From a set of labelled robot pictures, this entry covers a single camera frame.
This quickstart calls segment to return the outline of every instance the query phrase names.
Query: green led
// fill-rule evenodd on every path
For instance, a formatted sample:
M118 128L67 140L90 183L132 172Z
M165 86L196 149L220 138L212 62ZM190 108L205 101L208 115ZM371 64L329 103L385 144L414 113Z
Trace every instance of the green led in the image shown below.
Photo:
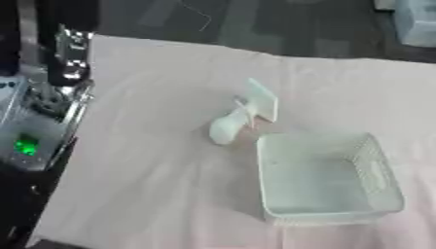
M17 152L27 156L35 156L38 149L38 140L29 135L22 134L15 143L15 149Z

